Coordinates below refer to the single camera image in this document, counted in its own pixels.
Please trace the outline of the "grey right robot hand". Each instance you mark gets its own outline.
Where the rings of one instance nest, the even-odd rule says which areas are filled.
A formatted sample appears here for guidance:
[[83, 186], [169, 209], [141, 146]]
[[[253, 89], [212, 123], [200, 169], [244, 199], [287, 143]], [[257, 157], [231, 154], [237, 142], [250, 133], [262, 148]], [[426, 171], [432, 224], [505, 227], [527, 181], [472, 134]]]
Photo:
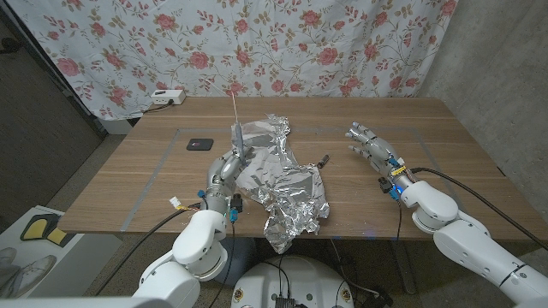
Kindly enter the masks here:
[[418, 181], [394, 147], [370, 128], [353, 122], [345, 136], [360, 144], [350, 145], [348, 148], [364, 157], [392, 186], [403, 191]]

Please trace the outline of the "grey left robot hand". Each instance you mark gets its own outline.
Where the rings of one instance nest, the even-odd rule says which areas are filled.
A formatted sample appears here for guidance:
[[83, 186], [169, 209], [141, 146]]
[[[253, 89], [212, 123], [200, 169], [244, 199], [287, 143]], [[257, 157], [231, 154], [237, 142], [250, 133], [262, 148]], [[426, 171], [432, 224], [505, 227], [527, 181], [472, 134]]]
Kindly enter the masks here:
[[237, 150], [228, 151], [214, 160], [207, 173], [200, 209], [225, 214], [235, 193], [236, 179], [244, 168]]

